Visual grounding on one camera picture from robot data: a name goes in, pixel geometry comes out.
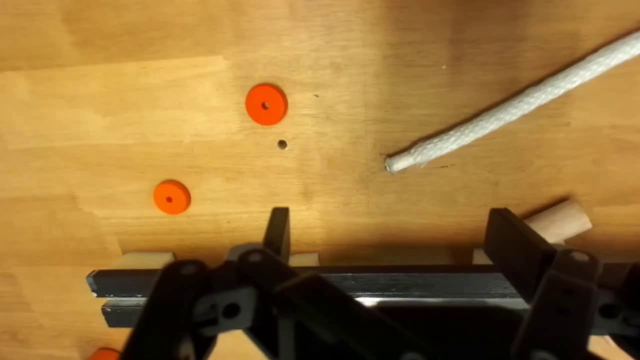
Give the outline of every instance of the wooden surface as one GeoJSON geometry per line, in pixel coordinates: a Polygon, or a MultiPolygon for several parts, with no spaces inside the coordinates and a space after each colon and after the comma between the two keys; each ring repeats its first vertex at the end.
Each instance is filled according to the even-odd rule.
{"type": "MultiPolygon", "coordinates": [[[[217,261],[273,206],[324,263],[463,261],[490,206],[574,195],[594,222],[574,245],[639,256],[640,59],[426,168],[383,166],[639,28],[632,0],[0,0],[0,358],[121,346],[85,273],[128,249],[217,261]],[[245,114],[257,81],[286,90],[283,124],[245,114]],[[154,208],[165,177],[193,189],[184,215],[154,208]]],[[[260,358],[238,338],[218,358],[260,358]]]]}

